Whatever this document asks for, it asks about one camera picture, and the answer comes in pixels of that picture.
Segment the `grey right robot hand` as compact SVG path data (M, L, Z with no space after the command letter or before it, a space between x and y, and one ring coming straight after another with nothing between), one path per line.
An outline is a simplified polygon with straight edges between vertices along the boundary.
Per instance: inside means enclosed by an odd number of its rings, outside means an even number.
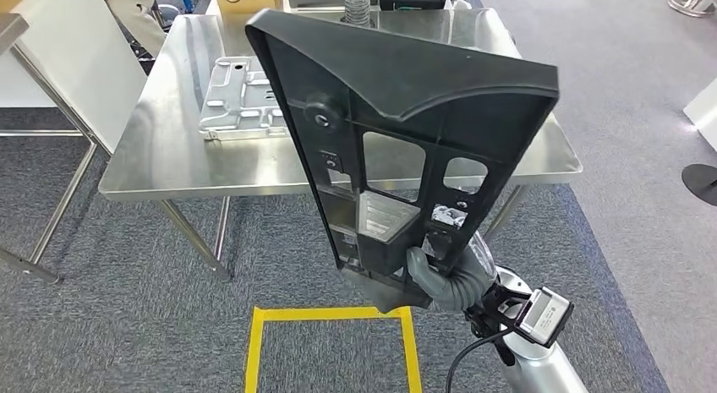
M471 237L447 276L430 267L420 248L411 247L406 259L409 275L433 300L430 307L442 311L463 311L480 303L497 278L492 253L479 232Z

